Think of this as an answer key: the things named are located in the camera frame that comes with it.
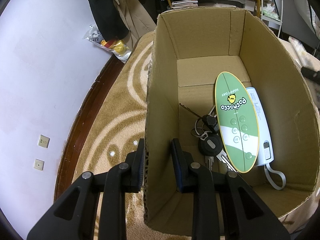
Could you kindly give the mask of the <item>white flashlight with strap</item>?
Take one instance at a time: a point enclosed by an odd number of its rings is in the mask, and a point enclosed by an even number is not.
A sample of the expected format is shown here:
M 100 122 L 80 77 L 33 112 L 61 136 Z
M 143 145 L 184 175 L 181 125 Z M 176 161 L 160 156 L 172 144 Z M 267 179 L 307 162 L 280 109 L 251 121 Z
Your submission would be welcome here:
M 265 176 L 271 186 L 276 190 L 282 190 L 286 185 L 286 177 L 283 172 L 274 170 L 270 163 L 274 161 L 274 152 L 267 119 L 263 110 L 263 106 L 254 87 L 246 88 L 255 108 L 257 121 L 259 126 L 259 151 L 255 166 L 263 167 Z M 270 174 L 276 174 L 281 179 L 281 185 L 277 185 L 271 178 Z

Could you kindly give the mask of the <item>black keys bunch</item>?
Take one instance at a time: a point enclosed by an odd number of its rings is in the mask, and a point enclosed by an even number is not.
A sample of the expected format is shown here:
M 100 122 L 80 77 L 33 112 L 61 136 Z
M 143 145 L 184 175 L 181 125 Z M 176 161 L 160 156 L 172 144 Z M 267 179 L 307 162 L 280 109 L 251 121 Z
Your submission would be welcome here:
M 179 103 L 179 105 L 197 117 L 194 127 L 191 130 L 191 135 L 199 139 L 198 149 L 205 157 L 206 166 L 210 170 L 213 170 L 213 162 L 216 158 L 226 165 L 227 171 L 237 172 L 225 152 L 220 136 L 217 115 L 215 114 L 215 105 L 212 106 L 206 115 L 199 115 L 182 103 Z

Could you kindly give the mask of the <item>cardboard box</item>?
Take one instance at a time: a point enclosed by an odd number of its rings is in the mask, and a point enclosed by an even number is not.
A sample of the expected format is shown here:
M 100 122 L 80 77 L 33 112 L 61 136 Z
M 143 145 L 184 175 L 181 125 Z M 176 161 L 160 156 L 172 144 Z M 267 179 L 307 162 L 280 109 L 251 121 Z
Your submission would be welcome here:
M 170 144 L 204 165 L 196 114 L 215 110 L 238 175 L 294 232 L 314 214 L 319 111 L 296 63 L 259 18 L 239 8 L 164 12 L 157 19 L 147 88 L 145 224 L 190 236 L 193 195 L 180 193 Z

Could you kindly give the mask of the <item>white metal cart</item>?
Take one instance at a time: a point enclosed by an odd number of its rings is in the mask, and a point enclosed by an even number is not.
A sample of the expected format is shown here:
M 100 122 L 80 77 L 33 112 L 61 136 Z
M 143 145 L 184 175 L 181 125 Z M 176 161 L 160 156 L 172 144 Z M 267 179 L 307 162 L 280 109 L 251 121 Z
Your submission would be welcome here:
M 284 0 L 261 0 L 260 18 L 279 37 L 283 25 Z

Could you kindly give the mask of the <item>beige patterned rug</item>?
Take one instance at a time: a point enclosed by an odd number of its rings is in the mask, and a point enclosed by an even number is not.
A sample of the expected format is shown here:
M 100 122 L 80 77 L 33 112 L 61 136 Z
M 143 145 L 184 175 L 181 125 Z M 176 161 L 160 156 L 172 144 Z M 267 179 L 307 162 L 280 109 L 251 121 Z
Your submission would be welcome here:
M 99 174 L 125 160 L 144 137 L 146 83 L 151 59 L 153 32 L 139 39 L 132 59 L 121 63 L 112 56 L 93 83 L 66 142 L 57 173 L 54 201 L 83 172 Z M 316 191 L 281 221 L 291 239 L 302 232 L 319 204 Z M 126 194 L 127 239 L 191 239 L 168 235 L 144 224 L 143 193 Z

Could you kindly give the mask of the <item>left stack of books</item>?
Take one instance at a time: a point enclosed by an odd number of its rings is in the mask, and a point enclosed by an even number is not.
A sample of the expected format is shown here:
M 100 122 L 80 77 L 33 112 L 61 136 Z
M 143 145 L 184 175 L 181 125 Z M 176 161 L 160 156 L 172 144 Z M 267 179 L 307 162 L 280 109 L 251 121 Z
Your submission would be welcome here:
M 197 7 L 198 0 L 179 0 L 171 3 L 172 9 L 183 9 L 188 7 Z

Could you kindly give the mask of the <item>plastic bag with toys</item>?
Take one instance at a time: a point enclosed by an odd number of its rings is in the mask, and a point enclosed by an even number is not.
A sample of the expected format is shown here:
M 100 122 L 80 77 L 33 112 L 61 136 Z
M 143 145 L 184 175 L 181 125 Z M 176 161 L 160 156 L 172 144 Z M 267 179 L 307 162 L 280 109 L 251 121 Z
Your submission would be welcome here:
M 126 63 L 131 55 L 131 50 L 122 40 L 113 38 L 109 41 L 106 41 L 96 24 L 89 26 L 89 30 L 85 33 L 83 39 L 88 40 L 95 46 L 102 48 L 109 53 L 112 53 L 122 63 Z

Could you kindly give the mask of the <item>beige trench coat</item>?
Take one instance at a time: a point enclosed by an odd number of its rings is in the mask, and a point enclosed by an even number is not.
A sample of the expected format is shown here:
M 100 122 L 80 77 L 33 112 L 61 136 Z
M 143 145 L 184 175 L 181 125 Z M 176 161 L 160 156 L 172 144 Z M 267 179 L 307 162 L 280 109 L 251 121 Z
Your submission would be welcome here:
M 139 0 L 114 0 L 120 19 L 129 30 L 121 40 L 133 49 L 137 41 L 148 32 L 156 29 L 156 24 Z

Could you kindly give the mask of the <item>black hanging coat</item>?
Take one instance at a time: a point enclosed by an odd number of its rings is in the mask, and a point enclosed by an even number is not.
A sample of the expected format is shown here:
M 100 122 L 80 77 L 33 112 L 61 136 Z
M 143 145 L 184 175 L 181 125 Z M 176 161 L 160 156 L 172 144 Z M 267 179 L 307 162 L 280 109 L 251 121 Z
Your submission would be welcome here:
M 100 33 L 106 41 L 124 39 L 128 33 L 114 0 L 88 0 L 89 6 Z

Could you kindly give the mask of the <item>lower wall socket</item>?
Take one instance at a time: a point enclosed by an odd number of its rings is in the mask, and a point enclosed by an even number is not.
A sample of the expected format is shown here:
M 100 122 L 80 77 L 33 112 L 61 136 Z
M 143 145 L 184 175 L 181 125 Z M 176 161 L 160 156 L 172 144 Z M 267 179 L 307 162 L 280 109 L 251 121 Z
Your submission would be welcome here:
M 43 160 L 40 160 L 40 159 L 35 159 L 35 160 L 34 160 L 34 168 L 35 168 L 36 170 L 43 171 L 44 161 L 43 161 Z

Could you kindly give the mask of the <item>wall socket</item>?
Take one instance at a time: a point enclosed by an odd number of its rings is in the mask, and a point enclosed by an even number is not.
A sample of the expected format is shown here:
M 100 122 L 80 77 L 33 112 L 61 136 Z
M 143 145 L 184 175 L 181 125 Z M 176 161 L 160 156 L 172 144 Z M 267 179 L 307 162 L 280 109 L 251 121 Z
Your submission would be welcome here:
M 48 148 L 50 142 L 50 138 L 44 135 L 40 135 L 38 145 L 43 148 Z
M 44 161 L 43 161 L 43 160 L 40 160 L 40 159 L 35 159 L 35 160 L 34 160 L 34 168 L 35 168 L 36 170 L 43 171 Z

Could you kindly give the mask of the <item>upper wall socket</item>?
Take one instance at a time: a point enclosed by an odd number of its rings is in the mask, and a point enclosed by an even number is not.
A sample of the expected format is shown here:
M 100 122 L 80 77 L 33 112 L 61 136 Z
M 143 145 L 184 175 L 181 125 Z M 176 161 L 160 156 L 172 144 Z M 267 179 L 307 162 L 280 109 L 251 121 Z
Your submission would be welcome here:
M 48 148 L 50 142 L 50 138 L 44 135 L 40 135 L 38 145 L 43 148 Z

